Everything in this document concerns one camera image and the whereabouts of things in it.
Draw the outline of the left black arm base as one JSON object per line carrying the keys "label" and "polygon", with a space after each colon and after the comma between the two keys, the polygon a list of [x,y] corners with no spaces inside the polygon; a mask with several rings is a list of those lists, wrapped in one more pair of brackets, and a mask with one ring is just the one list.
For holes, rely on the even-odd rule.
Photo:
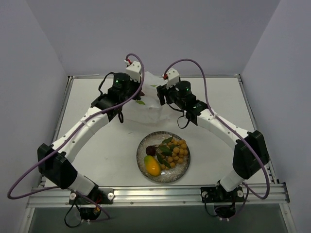
{"label": "left black arm base", "polygon": [[110,220],[110,214],[103,209],[104,204],[113,204],[113,189],[103,189],[94,187],[91,192],[84,196],[76,191],[71,191],[69,203],[76,207],[81,220],[88,222],[97,222]]}

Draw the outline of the white lemon-print plastic bag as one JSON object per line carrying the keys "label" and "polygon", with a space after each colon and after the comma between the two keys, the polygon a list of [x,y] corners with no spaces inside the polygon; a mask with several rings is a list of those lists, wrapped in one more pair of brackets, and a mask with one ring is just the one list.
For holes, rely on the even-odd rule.
{"label": "white lemon-print plastic bag", "polygon": [[157,87],[166,84],[161,77],[146,71],[140,100],[131,100],[124,105],[122,113],[124,119],[142,123],[157,124],[160,121],[171,119],[175,114],[168,105],[160,105],[157,96]]}

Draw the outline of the dark red fake plum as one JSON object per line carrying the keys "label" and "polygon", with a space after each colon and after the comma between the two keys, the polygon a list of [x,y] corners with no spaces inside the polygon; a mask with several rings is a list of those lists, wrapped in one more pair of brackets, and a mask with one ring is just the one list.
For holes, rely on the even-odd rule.
{"label": "dark red fake plum", "polygon": [[146,155],[149,155],[149,156],[155,156],[156,155],[156,150],[157,150],[157,147],[156,146],[148,146],[146,149],[145,149],[145,152],[146,152]]}

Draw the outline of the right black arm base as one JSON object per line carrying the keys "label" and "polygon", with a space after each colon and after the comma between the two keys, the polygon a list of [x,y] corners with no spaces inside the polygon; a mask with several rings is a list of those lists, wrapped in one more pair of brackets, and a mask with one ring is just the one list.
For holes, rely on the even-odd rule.
{"label": "right black arm base", "polygon": [[242,187],[226,192],[221,186],[205,186],[200,188],[201,201],[205,211],[211,217],[218,217],[220,221],[229,221],[245,206],[248,192],[244,194]]}

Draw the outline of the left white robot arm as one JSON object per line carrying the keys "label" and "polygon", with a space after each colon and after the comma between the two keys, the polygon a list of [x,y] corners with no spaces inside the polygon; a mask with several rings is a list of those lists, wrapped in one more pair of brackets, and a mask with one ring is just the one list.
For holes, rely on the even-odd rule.
{"label": "left white robot arm", "polygon": [[138,72],[135,79],[126,73],[114,73],[107,93],[101,93],[91,103],[78,123],[51,145],[38,148],[39,172],[59,188],[77,191],[86,203],[94,203],[98,197],[96,184],[80,174],[72,162],[99,129],[119,115],[127,102],[138,97],[143,82],[144,72]]}

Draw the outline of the yellow fake longan bunch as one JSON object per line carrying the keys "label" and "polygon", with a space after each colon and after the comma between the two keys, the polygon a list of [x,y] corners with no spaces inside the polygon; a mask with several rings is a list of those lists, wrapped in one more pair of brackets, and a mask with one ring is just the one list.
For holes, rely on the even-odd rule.
{"label": "yellow fake longan bunch", "polygon": [[190,151],[184,139],[171,136],[154,146],[157,147],[155,156],[162,170],[187,166],[190,162]]}

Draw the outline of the yellow green fake mango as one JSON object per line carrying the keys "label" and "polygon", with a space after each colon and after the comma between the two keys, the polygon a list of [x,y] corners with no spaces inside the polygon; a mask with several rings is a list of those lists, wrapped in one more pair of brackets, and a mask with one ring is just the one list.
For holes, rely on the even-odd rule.
{"label": "yellow green fake mango", "polygon": [[160,163],[152,156],[147,155],[144,157],[144,165],[146,168],[146,171],[151,176],[160,176],[162,168],[160,166]]}

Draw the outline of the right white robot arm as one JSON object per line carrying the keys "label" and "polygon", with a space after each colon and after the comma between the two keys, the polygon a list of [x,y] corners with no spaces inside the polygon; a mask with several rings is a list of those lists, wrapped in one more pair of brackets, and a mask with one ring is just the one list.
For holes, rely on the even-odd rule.
{"label": "right white robot arm", "polygon": [[174,103],[186,114],[188,121],[213,133],[233,149],[232,170],[216,187],[219,199],[229,199],[236,187],[260,169],[265,169],[270,156],[261,132],[250,132],[218,115],[207,100],[197,99],[188,81],[179,81],[172,86],[161,85],[156,90],[161,105]]}

